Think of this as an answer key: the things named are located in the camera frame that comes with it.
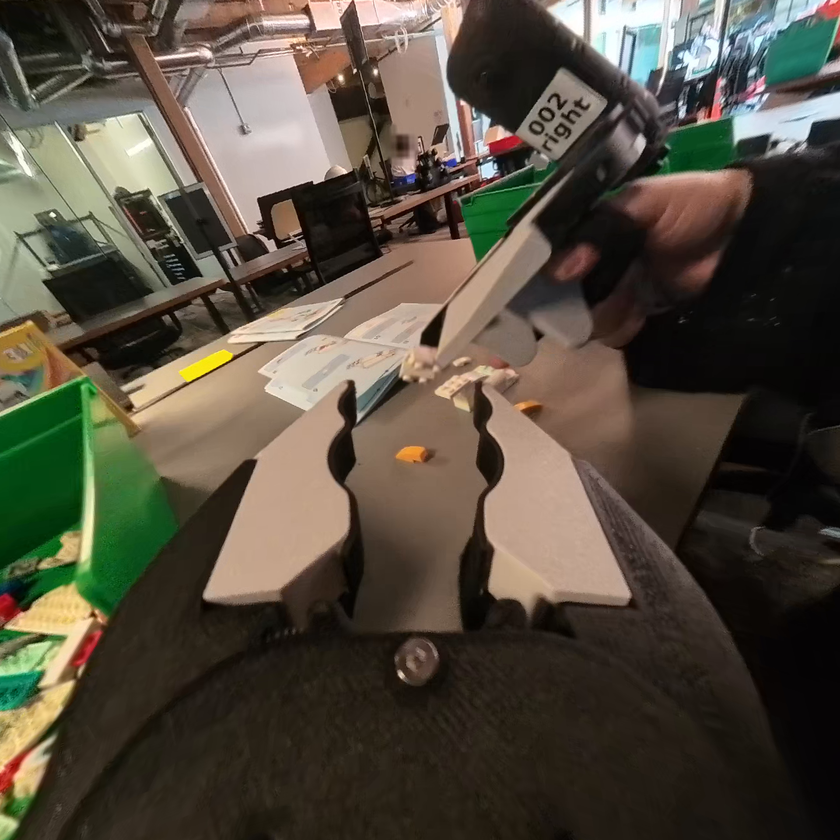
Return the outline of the long brown desk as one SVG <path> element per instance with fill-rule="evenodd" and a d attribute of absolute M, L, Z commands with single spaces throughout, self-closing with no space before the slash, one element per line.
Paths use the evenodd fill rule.
<path fill-rule="evenodd" d="M 459 209 L 459 199 L 473 192 L 480 184 L 481 177 L 479 174 L 459 177 L 432 190 L 402 196 L 389 206 L 369 208 L 369 217 L 373 225 L 386 228 L 390 222 L 397 218 L 412 214 L 419 207 L 440 199 L 444 203 L 449 236 L 451 239 L 457 240 L 460 239 L 459 226 L 463 221 L 463 214 Z"/>

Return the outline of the person's right hand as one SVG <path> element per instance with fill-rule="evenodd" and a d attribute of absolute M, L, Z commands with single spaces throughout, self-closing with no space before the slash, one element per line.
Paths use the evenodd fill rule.
<path fill-rule="evenodd" d="M 753 176 L 745 168 L 637 180 L 607 205 L 645 232 L 644 249 L 613 293 L 592 311 L 592 337 L 627 345 L 655 314 L 704 291 L 745 214 Z"/>

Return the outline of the black monitor on pole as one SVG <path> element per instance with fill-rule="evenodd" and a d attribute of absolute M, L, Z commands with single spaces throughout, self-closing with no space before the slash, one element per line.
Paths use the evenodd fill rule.
<path fill-rule="evenodd" d="M 390 160 L 385 156 L 382 148 L 382 139 L 380 130 L 377 127 L 376 117 L 374 115 L 371 104 L 371 96 L 369 95 L 369 83 L 373 81 L 373 69 L 371 60 L 369 58 L 367 48 L 364 42 L 364 34 L 361 26 L 361 21 L 358 15 L 358 8 L 355 2 L 349 2 L 346 8 L 339 16 L 341 29 L 344 36 L 345 45 L 349 51 L 351 65 L 353 70 L 360 78 L 362 86 L 363 100 L 366 111 L 371 123 L 372 139 L 374 142 L 374 149 L 379 157 L 381 171 L 385 182 L 385 189 L 387 199 L 385 206 L 390 207 L 396 204 L 396 195 L 394 194 L 392 167 Z"/>

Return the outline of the dark background desk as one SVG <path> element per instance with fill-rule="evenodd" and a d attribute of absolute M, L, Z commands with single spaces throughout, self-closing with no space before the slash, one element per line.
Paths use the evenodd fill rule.
<path fill-rule="evenodd" d="M 96 340 L 134 324 L 169 316 L 191 303 L 208 298 L 219 290 L 230 290 L 226 278 L 194 279 L 166 287 L 137 301 L 122 304 L 82 322 L 51 329 L 47 340 L 59 350 L 69 351 L 90 346 Z"/>

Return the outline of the black mesh chair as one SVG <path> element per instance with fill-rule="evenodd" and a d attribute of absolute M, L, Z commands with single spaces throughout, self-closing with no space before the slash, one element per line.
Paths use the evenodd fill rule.
<path fill-rule="evenodd" d="M 299 185 L 291 200 L 319 284 L 328 285 L 382 257 L 363 186 L 353 171 Z"/>

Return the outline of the chair with beige back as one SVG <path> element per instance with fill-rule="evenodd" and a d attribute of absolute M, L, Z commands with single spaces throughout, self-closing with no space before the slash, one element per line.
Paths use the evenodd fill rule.
<path fill-rule="evenodd" d="M 300 190 L 313 186 L 312 181 L 303 182 L 279 191 L 258 196 L 258 233 L 278 249 L 298 241 L 301 225 L 293 202 Z"/>

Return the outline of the black display on stand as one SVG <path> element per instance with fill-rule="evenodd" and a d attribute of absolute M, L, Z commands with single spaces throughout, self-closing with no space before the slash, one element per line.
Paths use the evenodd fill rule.
<path fill-rule="evenodd" d="M 236 246 L 235 237 L 207 186 L 203 182 L 196 182 L 156 198 L 195 256 L 199 259 L 213 256 L 216 259 L 240 310 L 247 321 L 251 320 L 253 312 L 248 300 L 234 280 L 230 260 L 223 256 L 223 253 Z"/>

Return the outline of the pile of mixed lego bricks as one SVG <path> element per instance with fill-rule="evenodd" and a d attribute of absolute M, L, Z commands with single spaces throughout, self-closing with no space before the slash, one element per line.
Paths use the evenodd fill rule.
<path fill-rule="evenodd" d="M 66 530 L 2 569 L 2 838 L 15 838 L 34 801 L 106 623 L 77 587 L 81 547 L 81 530 Z"/>

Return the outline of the long white lego assembly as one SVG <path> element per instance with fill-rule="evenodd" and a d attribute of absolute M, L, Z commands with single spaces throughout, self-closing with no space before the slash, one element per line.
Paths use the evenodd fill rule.
<path fill-rule="evenodd" d="M 434 394 L 450 401 L 458 410 L 472 413 L 476 400 L 476 384 L 492 387 L 504 393 L 518 383 L 520 375 L 512 368 L 494 368 L 480 365 L 471 371 L 449 377 L 434 390 Z"/>

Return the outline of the small white lego assembly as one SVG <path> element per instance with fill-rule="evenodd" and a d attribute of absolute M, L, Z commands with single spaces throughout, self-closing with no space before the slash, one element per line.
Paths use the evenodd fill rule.
<path fill-rule="evenodd" d="M 400 368 L 400 379 L 404 383 L 426 383 L 440 372 L 437 350 L 419 345 L 406 354 Z"/>

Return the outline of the yellow lego set box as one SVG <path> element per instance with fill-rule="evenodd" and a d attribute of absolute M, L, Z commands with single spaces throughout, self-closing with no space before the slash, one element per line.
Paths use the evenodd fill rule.
<path fill-rule="evenodd" d="M 35 322 L 1 333 L 1 412 L 84 376 Z"/>

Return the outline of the green plastic bin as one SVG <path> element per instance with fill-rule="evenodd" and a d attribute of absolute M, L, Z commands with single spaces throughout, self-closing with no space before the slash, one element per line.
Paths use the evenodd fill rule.
<path fill-rule="evenodd" d="M 664 172 L 710 172 L 734 161 L 733 119 L 697 122 L 674 129 L 667 138 Z"/>
<path fill-rule="evenodd" d="M 458 199 L 476 261 L 508 231 L 509 219 L 556 169 L 530 164 Z"/>
<path fill-rule="evenodd" d="M 813 15 L 792 22 L 770 43 L 764 62 L 766 88 L 815 75 L 825 65 L 838 31 L 837 17 Z"/>
<path fill-rule="evenodd" d="M 1 562 L 44 559 L 80 532 L 79 560 L 37 574 L 111 615 L 177 530 L 162 478 L 89 379 L 2 412 Z"/>

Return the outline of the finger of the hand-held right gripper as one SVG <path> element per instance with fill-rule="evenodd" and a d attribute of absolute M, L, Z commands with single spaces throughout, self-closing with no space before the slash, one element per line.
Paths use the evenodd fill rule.
<path fill-rule="evenodd" d="M 561 210 L 572 177 L 546 179 L 425 328 L 419 345 L 437 350 L 440 369 L 472 344 L 514 366 L 534 358 L 541 338 L 573 345 L 573 284 L 557 282 L 546 268 L 564 246 L 570 212 L 562 211 L 558 224 L 550 213 Z"/>

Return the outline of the person's right forearm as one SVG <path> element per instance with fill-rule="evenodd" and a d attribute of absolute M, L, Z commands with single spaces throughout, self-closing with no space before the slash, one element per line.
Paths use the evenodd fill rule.
<path fill-rule="evenodd" d="M 706 290 L 653 316 L 625 350 L 635 384 L 676 392 L 762 388 L 838 398 L 838 143 L 736 161 L 751 194 Z"/>

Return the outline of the yellow sticky note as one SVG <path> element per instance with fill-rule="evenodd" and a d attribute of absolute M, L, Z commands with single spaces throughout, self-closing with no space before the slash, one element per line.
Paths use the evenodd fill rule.
<path fill-rule="evenodd" d="M 228 350 L 218 350 L 180 369 L 178 375 L 184 383 L 192 383 L 224 367 L 234 357 Z"/>

